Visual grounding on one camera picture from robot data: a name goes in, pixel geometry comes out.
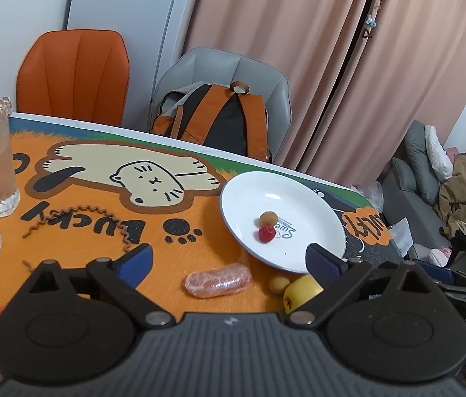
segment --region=backpack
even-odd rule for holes
[[[161,102],[152,133],[233,154],[270,161],[268,118],[260,95],[248,94],[243,82],[229,87],[204,83],[172,91]],[[177,100],[163,110],[168,99]]]

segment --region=table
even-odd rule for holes
[[[21,192],[18,209],[0,219],[0,311],[34,267],[54,258],[62,267],[84,267],[98,257],[118,258],[123,242],[113,220],[90,212],[63,215],[27,238],[22,234],[52,210],[95,205],[115,213],[133,243],[153,247],[153,267],[137,287],[179,320],[186,311],[280,311],[282,297],[267,290],[277,271],[250,257],[253,284],[226,297],[195,299],[182,281],[194,271],[223,267],[241,248],[224,224],[219,194],[224,183],[247,171],[281,173],[323,198],[341,218],[345,257],[373,265],[400,261],[391,236],[369,202],[336,184],[275,165],[128,129],[16,113],[11,146]],[[139,179],[168,181],[143,191]],[[184,189],[179,189],[183,181]],[[288,274],[291,280],[297,275]]]

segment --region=plastic-wrapped sausage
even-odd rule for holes
[[[239,262],[218,270],[191,273],[185,278],[185,288],[197,298],[236,294],[251,283],[249,268]]]

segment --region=chair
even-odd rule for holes
[[[118,126],[130,62],[115,31],[50,31],[36,40],[17,78],[17,109]]]
[[[148,129],[169,92],[195,82],[229,85],[234,81],[247,83],[250,93],[263,96],[268,111],[268,146],[275,157],[292,123],[286,78],[266,64],[218,49],[192,49],[167,70],[155,89]]]

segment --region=red fruit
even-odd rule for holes
[[[259,230],[259,239],[262,243],[271,242],[275,238],[275,228],[271,225],[264,225]]]

